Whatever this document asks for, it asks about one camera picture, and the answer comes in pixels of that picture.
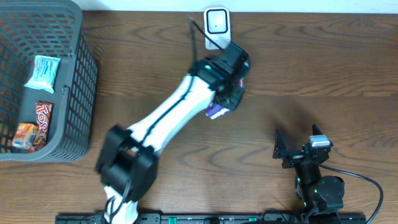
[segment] perforated basket wall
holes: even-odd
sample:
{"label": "perforated basket wall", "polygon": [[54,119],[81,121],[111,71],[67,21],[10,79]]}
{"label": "perforated basket wall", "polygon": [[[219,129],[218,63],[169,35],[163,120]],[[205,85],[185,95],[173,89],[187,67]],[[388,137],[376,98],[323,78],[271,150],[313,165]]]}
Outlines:
{"label": "perforated basket wall", "polygon": [[[73,161],[87,152],[97,67],[81,21],[81,9],[70,0],[0,0],[0,161]],[[43,149],[13,153],[23,85],[36,55],[61,58],[55,81],[61,88],[52,96],[59,111],[51,125],[57,128]]]}

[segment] white backdrop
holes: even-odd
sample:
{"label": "white backdrop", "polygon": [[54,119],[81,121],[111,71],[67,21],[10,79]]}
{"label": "white backdrop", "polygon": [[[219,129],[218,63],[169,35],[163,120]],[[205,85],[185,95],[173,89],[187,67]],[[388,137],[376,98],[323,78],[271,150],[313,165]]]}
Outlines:
{"label": "white backdrop", "polygon": [[73,0],[83,10],[398,13],[398,0]]}

